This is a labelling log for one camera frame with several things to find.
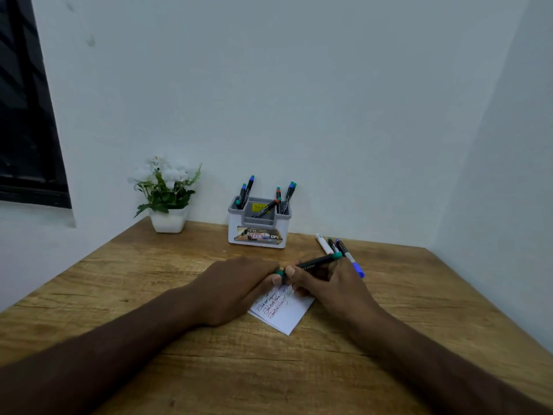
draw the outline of sticker on pen holder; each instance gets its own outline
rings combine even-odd
[[[253,212],[259,212],[262,209],[264,209],[266,206],[267,206],[266,203],[253,203],[252,204],[252,211]]]
[[[277,229],[258,229],[255,227],[236,227],[238,242],[281,244],[282,236]]]

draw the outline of fingernail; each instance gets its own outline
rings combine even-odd
[[[282,277],[280,275],[275,275],[273,277],[273,285],[274,286],[281,286],[282,285]]]

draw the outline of table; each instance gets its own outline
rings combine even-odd
[[[423,248],[347,241],[387,311],[553,407],[553,356]],[[0,365],[128,313],[218,259],[281,262],[320,253],[227,243],[226,226],[189,221],[160,235],[135,224],[0,314]],[[290,336],[251,315],[170,344],[98,414],[424,414],[425,401],[356,348],[317,301]]]

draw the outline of window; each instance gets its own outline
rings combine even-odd
[[[31,0],[0,0],[0,200],[71,208]]]

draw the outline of yellow price sticker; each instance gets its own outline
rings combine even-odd
[[[252,204],[252,211],[253,212],[259,212],[262,209],[264,209],[267,206],[266,203],[253,203]]]

